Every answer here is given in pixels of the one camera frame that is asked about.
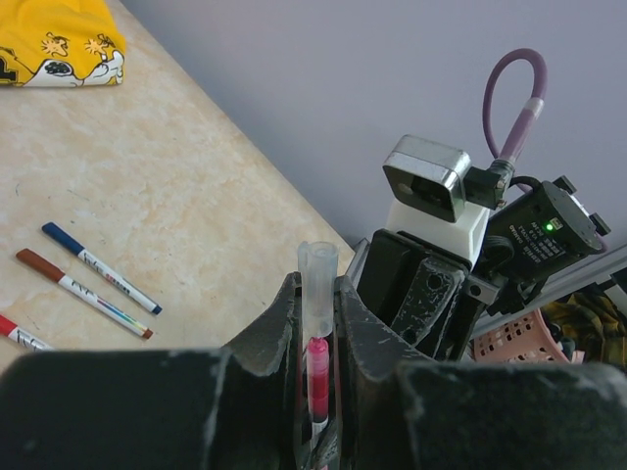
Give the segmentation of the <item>dark red pen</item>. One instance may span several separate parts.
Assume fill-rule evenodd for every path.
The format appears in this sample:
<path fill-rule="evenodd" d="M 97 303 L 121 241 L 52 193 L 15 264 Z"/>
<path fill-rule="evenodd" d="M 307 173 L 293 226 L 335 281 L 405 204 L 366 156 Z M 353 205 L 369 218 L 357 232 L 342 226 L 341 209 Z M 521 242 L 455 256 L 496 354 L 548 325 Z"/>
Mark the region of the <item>dark red pen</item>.
<path fill-rule="evenodd" d="M 325 338 L 309 339 L 306 360 L 308 410 L 312 426 L 311 451 L 314 451 L 329 416 L 330 353 Z"/>

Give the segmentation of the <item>white pen blue markings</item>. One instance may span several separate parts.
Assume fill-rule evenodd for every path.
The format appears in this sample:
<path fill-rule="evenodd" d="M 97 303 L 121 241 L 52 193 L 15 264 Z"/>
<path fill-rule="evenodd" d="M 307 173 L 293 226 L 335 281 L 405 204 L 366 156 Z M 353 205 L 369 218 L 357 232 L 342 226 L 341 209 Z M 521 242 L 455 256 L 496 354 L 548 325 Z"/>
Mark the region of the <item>white pen blue markings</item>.
<path fill-rule="evenodd" d="M 154 332 L 150 328 L 135 320 L 108 301 L 104 300 L 92 290 L 69 277 L 66 273 L 65 276 L 56 284 L 60 285 L 84 303 L 97 309 L 99 312 L 106 315 L 118 325 L 132 332 L 139 338 L 149 340 L 153 336 Z"/>

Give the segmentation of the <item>white pen red tip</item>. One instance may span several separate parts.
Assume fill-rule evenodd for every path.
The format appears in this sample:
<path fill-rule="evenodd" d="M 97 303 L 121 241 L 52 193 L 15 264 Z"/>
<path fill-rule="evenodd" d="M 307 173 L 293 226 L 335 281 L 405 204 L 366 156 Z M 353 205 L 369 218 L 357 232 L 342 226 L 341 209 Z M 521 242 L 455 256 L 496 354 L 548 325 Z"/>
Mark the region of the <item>white pen red tip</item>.
<path fill-rule="evenodd" d="M 27 332 L 24 328 L 21 328 L 17 323 L 3 314 L 0 315 L 0 330 L 3 337 L 14 341 L 29 351 L 47 352 L 53 350 L 50 345 Z"/>

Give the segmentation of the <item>blue pen cap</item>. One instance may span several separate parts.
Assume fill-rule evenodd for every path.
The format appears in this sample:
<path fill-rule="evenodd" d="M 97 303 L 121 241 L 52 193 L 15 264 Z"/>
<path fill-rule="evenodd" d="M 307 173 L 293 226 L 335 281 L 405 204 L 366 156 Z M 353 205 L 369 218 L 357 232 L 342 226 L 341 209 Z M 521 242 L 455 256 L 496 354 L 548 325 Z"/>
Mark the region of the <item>blue pen cap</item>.
<path fill-rule="evenodd" d="M 84 250 L 84 246 L 75 240 L 70 234 L 62 229 L 55 222 L 47 222 L 41 226 L 42 232 L 68 250 L 70 253 L 78 257 Z"/>

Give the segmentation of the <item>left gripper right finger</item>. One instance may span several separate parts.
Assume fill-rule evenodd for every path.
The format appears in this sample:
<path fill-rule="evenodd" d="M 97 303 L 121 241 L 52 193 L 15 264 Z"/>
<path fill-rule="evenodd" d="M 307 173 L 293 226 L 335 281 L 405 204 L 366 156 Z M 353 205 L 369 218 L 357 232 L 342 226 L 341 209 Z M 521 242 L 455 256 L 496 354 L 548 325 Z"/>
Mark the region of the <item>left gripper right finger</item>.
<path fill-rule="evenodd" d="M 626 377 L 604 364 L 438 362 L 335 283 L 344 469 L 622 469 Z"/>

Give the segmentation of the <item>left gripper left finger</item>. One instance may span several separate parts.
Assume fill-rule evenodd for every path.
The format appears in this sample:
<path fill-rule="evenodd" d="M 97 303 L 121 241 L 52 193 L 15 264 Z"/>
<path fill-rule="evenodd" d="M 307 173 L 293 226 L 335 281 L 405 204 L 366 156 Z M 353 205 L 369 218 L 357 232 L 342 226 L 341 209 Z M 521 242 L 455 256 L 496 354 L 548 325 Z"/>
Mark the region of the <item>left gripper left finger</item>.
<path fill-rule="evenodd" d="M 298 469 L 301 278 L 216 349 L 36 352 L 1 376 L 5 469 Z"/>

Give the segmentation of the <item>small red pen cap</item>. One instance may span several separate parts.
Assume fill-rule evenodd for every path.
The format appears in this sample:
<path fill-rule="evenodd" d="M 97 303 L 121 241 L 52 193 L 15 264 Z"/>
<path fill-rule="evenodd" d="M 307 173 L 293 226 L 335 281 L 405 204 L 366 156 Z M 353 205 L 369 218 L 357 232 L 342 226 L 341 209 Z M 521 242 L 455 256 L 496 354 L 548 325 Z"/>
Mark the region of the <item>small red pen cap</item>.
<path fill-rule="evenodd" d="M 65 276 L 65 272 L 59 267 L 30 249 L 18 251 L 16 258 L 55 283 L 58 283 Z"/>

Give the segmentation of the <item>clear plastic pen cap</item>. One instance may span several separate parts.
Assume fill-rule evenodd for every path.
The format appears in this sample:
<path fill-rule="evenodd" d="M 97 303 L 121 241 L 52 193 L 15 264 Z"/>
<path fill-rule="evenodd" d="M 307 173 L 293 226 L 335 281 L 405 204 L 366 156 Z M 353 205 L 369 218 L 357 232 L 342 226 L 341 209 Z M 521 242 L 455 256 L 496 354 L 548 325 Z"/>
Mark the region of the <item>clear plastic pen cap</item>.
<path fill-rule="evenodd" d="M 334 283 L 339 250 L 329 242 L 302 242 L 298 271 L 302 283 L 303 340 L 326 338 L 333 331 Z"/>

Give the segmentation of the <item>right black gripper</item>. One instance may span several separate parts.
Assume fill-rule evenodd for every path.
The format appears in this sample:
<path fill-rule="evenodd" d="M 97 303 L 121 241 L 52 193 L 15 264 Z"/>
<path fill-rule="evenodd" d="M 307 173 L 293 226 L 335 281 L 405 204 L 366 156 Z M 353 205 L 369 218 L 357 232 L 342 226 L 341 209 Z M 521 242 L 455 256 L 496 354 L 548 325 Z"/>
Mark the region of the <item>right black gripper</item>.
<path fill-rule="evenodd" d="M 516 313 L 541 294 L 547 280 L 605 250 L 611 232 L 575 197 L 566 177 L 516 176 L 528 191 L 488 221 L 478 275 L 501 284 L 491 315 Z M 468 260 L 407 232 L 374 232 L 357 292 L 362 303 L 409 346 L 436 360 L 458 361 L 467 332 L 458 305 Z"/>

